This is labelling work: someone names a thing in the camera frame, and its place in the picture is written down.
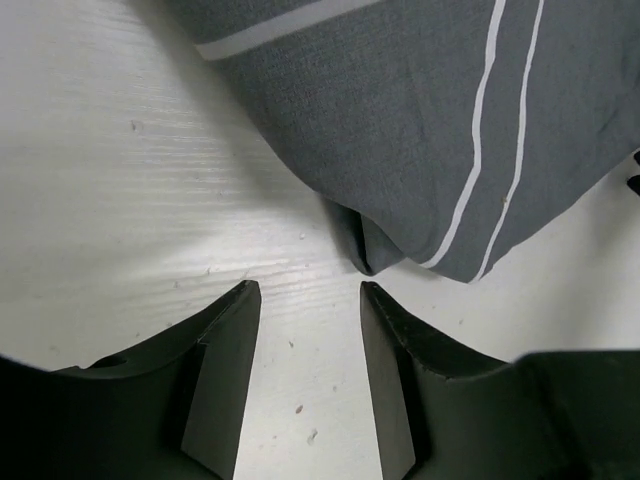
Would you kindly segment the grey striped placemat cloth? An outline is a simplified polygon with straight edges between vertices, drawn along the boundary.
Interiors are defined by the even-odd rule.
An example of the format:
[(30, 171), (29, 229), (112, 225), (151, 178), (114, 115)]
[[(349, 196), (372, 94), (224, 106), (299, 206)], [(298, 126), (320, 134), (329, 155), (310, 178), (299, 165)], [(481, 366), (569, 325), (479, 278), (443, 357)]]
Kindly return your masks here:
[(639, 147), (635, 1), (139, 1), (355, 267), (470, 283)]

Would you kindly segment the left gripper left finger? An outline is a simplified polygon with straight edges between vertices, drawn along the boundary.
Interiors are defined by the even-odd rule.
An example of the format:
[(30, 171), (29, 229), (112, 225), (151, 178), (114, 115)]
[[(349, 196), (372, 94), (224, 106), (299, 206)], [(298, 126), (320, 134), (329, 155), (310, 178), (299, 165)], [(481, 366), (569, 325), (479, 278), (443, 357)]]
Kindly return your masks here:
[(260, 320), (243, 281), (86, 368), (1, 361), (5, 479), (230, 479)]

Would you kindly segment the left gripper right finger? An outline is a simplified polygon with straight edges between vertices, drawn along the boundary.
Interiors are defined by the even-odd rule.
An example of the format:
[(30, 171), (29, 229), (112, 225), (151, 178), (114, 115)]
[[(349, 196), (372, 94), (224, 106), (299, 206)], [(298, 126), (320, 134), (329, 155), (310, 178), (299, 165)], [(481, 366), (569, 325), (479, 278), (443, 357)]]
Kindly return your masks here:
[(537, 352), (504, 362), (360, 289), (386, 479), (635, 479), (639, 354)]

